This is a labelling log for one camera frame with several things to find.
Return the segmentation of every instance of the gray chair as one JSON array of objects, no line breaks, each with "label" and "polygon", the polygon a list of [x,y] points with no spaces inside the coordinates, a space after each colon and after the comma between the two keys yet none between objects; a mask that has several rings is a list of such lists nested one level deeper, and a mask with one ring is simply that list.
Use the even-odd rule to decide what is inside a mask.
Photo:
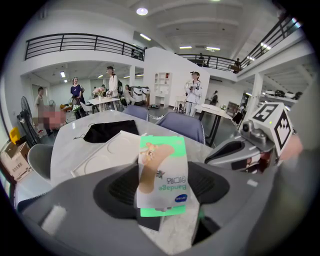
[{"label": "gray chair", "polygon": [[169,112],[156,124],[192,140],[206,144],[204,128],[201,121],[196,118],[184,114]]},{"label": "gray chair", "polygon": [[123,113],[149,121],[149,111],[141,106],[129,105],[125,108]]},{"label": "gray chair", "polygon": [[53,145],[36,144],[28,153],[28,162],[31,168],[48,182],[50,182],[50,164],[53,148]]}]

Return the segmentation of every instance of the black rubber pad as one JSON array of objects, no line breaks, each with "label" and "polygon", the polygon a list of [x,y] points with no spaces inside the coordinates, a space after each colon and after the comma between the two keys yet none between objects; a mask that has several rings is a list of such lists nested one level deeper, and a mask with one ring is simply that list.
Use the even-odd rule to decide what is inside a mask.
[{"label": "black rubber pad", "polygon": [[[201,204],[212,204],[224,197],[230,185],[222,176],[188,162],[188,183]],[[139,167],[133,164],[101,180],[93,191],[96,204],[118,219],[136,219],[135,194],[139,185]]]}]

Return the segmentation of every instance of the yellow container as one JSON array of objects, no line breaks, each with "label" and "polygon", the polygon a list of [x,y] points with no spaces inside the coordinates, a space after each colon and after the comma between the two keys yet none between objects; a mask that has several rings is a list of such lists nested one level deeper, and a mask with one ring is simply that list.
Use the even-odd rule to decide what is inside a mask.
[{"label": "yellow container", "polygon": [[17,141],[20,140],[20,132],[18,130],[18,127],[13,127],[13,129],[10,131],[10,139],[14,145],[16,145]]}]

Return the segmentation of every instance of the white partition wall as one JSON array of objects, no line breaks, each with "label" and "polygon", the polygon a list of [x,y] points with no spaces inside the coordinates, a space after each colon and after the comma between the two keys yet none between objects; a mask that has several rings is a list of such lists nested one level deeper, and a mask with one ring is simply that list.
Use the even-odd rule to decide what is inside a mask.
[{"label": "white partition wall", "polygon": [[147,49],[144,58],[143,86],[150,88],[150,104],[155,104],[156,102],[155,75],[157,73],[172,74],[168,104],[174,106],[176,96],[184,95],[185,84],[191,79],[190,72],[192,71],[200,73],[199,80],[202,83],[202,97],[200,102],[204,103],[210,79],[210,74],[206,70],[170,51],[157,47]]}]

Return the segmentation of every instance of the white shelf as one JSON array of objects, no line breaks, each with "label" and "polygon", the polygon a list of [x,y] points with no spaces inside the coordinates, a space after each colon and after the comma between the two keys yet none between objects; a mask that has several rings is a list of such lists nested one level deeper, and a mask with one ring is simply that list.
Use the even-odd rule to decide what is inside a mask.
[{"label": "white shelf", "polygon": [[296,99],[286,98],[286,97],[276,97],[271,95],[260,95],[260,99],[264,99],[265,101],[271,101],[271,102],[282,102],[284,104],[290,104],[293,105],[294,103],[297,103],[298,101]]}]

